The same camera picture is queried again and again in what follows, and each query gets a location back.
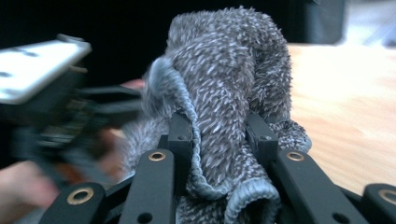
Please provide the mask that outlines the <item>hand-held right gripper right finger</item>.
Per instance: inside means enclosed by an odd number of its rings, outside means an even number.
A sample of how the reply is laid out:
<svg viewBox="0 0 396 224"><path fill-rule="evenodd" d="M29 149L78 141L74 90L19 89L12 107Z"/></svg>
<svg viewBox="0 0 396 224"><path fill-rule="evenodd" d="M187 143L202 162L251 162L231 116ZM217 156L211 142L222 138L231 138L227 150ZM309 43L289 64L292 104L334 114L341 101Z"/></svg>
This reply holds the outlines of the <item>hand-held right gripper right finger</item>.
<svg viewBox="0 0 396 224"><path fill-rule="evenodd" d="M247 141L260 165L268 165L276 159L278 138L258 114L247 116Z"/></svg>

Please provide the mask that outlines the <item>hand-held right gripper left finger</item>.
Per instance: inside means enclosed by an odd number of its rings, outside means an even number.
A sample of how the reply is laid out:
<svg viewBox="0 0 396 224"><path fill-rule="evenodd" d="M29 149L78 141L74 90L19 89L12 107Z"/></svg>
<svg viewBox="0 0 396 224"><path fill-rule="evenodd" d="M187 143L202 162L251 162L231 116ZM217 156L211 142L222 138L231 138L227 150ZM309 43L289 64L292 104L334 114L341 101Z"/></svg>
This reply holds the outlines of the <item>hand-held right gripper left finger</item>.
<svg viewBox="0 0 396 224"><path fill-rule="evenodd" d="M175 155L190 156L191 140L191 122L185 114L174 113L169 126L168 148Z"/></svg>

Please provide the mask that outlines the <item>grey fluffy cloth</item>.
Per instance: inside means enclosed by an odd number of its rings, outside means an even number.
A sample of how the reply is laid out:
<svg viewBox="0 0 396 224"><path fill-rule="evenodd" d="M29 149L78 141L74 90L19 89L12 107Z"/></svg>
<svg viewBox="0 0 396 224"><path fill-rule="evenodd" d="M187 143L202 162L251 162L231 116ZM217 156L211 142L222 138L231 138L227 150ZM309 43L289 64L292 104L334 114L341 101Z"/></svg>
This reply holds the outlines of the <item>grey fluffy cloth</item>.
<svg viewBox="0 0 396 224"><path fill-rule="evenodd" d="M126 174L184 112L193 153L177 224L275 224L280 196L246 139L248 113L282 149L306 152L312 143L290 117L290 55L272 19L243 7L179 14L144 80L143 113L123 127L119 144Z"/></svg>

